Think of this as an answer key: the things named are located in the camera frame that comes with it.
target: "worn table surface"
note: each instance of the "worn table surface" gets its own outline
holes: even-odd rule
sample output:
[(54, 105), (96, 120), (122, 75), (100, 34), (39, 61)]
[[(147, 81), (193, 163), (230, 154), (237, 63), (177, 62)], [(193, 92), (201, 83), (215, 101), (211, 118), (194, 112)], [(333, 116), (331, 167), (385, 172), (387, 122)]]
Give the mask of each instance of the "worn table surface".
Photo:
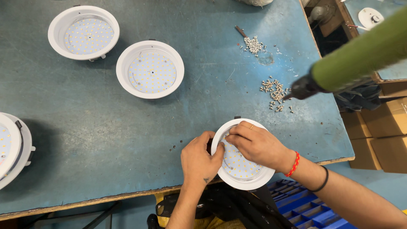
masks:
[[(106, 59), (71, 60), (49, 45), (52, 19), (77, 4), (104, 8), (119, 22), (119, 41)], [(181, 149), (237, 115), (314, 162), (354, 156), (331, 94), (287, 101), (275, 113), (259, 91), (269, 75), (288, 88), (319, 59), (298, 0), (263, 9), (234, 0), (0, 5), (0, 111), (26, 122), (37, 147), (31, 165), (0, 190), (0, 213), (180, 185)], [(255, 58), (239, 49), (235, 25), (257, 35), (267, 53)], [(125, 48), (149, 38), (171, 45), (185, 64), (181, 86), (155, 102), (126, 92), (115, 70)]]
[[(373, 8), (379, 11), (386, 19), (394, 14), (401, 7), (407, 5), (407, 0), (385, 0), (384, 2), (377, 0), (347, 0), (344, 2), (349, 14), (357, 26), (362, 26), (359, 21), (359, 12), (366, 8)], [(366, 31), (358, 29), (359, 34)], [(407, 79), (407, 60), (403, 60), (393, 66), (379, 71), (380, 78), (383, 80), (406, 80)]]

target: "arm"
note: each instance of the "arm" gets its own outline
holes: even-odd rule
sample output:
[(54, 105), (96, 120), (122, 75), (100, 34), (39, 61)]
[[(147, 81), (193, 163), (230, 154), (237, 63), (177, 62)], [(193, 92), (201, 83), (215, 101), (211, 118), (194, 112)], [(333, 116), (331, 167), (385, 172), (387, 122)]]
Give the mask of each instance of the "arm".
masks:
[(167, 229), (194, 227), (195, 211), (202, 192), (222, 166), (225, 152), (223, 144), (218, 144), (213, 156), (206, 151), (207, 143), (214, 135), (215, 132), (213, 131), (205, 131), (182, 150), (181, 164), (184, 172), (184, 184), (168, 221)]
[[(250, 129), (251, 126), (251, 123), (241, 122), (229, 131), (226, 140), (248, 160), (289, 173), (296, 153), (267, 130), (256, 126)], [(326, 172), (321, 166), (300, 157), (291, 178), (310, 190), (316, 190), (324, 183)], [(326, 186), (315, 194), (357, 228), (407, 228), (407, 215), (402, 211), (368, 188), (335, 172), (329, 171)]]

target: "white round fixture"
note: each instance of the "white round fixture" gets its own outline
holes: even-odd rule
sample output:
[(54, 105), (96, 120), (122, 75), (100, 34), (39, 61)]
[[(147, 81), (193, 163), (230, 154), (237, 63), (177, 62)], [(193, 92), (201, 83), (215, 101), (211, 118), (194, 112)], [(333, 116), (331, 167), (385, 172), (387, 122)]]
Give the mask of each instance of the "white round fixture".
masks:
[(48, 41), (64, 57), (77, 60), (105, 58), (120, 35), (119, 24), (104, 9), (78, 6), (67, 9), (52, 20)]
[(360, 23), (367, 29), (371, 29), (384, 21), (383, 15), (372, 8), (362, 9), (358, 16)]
[(171, 94), (184, 78), (184, 62), (171, 46), (148, 40), (129, 46), (116, 65), (117, 78), (126, 91), (144, 99)]
[(0, 113), (0, 189), (31, 164), (32, 151), (35, 147), (27, 125), (13, 115)]
[(219, 128), (213, 138), (211, 153), (216, 152), (219, 142), (225, 145), (222, 167), (218, 171), (219, 177), (228, 185), (241, 190), (254, 190), (265, 185), (273, 176), (275, 170), (247, 160), (242, 153), (228, 143), (225, 138), (229, 130), (241, 121), (247, 121), (257, 127), (266, 129), (260, 123), (250, 119), (234, 119)]

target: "hand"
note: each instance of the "hand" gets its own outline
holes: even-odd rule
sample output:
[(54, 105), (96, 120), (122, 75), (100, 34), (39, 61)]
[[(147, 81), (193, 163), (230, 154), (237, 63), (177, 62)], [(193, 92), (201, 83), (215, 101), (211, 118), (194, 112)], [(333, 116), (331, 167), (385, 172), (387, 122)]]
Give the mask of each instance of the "hand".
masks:
[(209, 139), (215, 136), (213, 131), (205, 131), (201, 136), (194, 138), (181, 152), (182, 171), (184, 172), (184, 184), (200, 188), (205, 186), (216, 176), (222, 166), (225, 147), (218, 144), (215, 154), (211, 156), (206, 147)]
[(290, 172), (296, 153), (285, 147), (267, 130), (242, 121), (230, 129), (226, 141), (236, 146), (243, 156), (257, 164), (278, 170), (284, 174)]

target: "forearm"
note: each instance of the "forearm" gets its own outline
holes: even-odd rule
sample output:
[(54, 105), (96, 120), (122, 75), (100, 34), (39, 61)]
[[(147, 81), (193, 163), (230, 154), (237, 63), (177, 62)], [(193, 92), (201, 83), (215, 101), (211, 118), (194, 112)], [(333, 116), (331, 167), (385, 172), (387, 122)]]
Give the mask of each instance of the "forearm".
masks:
[(188, 229), (194, 227), (195, 211), (203, 189), (184, 184), (181, 187), (177, 204), (167, 224), (167, 229)]
[[(326, 171), (300, 157), (291, 178), (316, 190), (324, 183)], [(329, 171), (327, 184), (315, 194), (357, 228), (407, 228), (407, 216), (402, 211), (370, 189), (335, 172)]]

